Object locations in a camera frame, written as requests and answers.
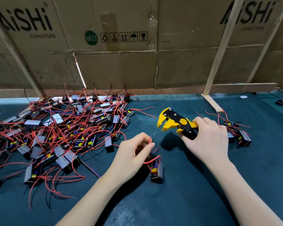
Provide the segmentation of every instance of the wire stripper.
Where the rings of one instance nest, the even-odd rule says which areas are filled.
[[[174,112],[171,108],[166,108],[159,114],[157,127],[159,128],[165,120],[167,121],[163,125],[162,131],[177,127],[177,133],[182,133],[191,140],[197,137],[197,133],[195,132],[198,131],[197,124]]]

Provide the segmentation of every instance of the hand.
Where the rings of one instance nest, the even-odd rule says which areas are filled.
[[[150,154],[155,143],[149,143],[150,136],[140,133],[119,145],[115,158],[107,174],[120,186],[132,178]]]
[[[209,118],[196,117],[193,122],[198,125],[198,135],[190,140],[180,134],[186,147],[207,167],[215,163],[224,163],[228,159],[228,134],[224,125],[218,125]]]

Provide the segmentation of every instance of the forearm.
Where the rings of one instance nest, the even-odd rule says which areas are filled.
[[[94,225],[106,204],[120,187],[109,175],[105,173],[85,196],[59,221],[57,226]]]
[[[240,225],[283,225],[283,221],[252,190],[230,161],[208,168],[222,187]]]

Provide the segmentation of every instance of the yellow adjustment knob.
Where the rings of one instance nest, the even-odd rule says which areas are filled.
[[[180,119],[180,123],[183,124],[183,125],[186,125],[188,122],[187,122],[186,119],[181,118]]]

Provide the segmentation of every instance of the green circular label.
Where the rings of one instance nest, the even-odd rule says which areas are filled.
[[[85,40],[88,44],[94,46],[97,44],[97,35],[93,31],[85,32]]]

